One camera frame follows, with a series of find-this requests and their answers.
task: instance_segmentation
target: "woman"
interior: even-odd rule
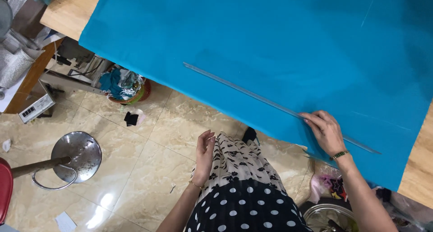
[[[344,145],[340,126],[325,111],[301,113],[320,147],[336,161],[360,231],[397,232]],[[235,140],[210,130],[198,137],[192,179],[157,232],[312,231],[277,172],[252,141],[255,131]]]

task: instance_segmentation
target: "metal stool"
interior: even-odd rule
[[[33,174],[33,182],[45,190],[61,190],[73,183],[90,179],[98,170],[102,159],[101,149],[96,140],[89,134],[76,131],[64,135],[55,144],[51,159],[11,169],[10,165],[0,158],[0,224],[6,218],[14,178]],[[56,175],[68,184],[59,188],[48,188],[36,181],[40,170],[53,169]]]

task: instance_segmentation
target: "woman's left hand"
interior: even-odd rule
[[[212,170],[212,157],[215,146],[215,132],[207,130],[198,137],[197,140],[197,158],[196,168],[192,183],[203,187],[209,179],[210,171]]]

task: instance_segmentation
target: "black shoe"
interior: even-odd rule
[[[257,138],[257,133],[256,131],[251,128],[248,127],[248,129],[246,129],[244,137],[242,137],[242,141],[246,144],[248,142],[248,140],[254,141]]]

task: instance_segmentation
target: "black and white polka dot fabric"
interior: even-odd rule
[[[254,179],[214,187],[194,208],[187,232],[312,231],[283,191]]]

